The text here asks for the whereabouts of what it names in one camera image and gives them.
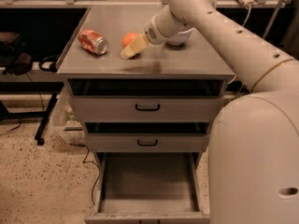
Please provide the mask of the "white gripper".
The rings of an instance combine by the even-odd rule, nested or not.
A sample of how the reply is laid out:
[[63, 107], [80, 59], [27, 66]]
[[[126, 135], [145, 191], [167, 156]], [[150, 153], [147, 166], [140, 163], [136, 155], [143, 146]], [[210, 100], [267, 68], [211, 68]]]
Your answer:
[[166, 24], [163, 17], [156, 14], [154, 15], [144, 27], [145, 35], [138, 34], [128, 46], [121, 51], [121, 57], [123, 59], [130, 59], [136, 54], [140, 53], [149, 46], [149, 43], [153, 45], [160, 45], [166, 42]]

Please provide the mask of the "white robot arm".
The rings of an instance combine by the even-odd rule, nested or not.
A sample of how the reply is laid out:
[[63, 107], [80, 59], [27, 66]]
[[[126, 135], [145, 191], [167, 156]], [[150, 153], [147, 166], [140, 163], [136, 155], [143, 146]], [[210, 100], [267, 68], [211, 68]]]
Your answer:
[[211, 224], [299, 224], [299, 62], [215, 6], [216, 0], [168, 0], [121, 56], [197, 29], [249, 90], [212, 125]]

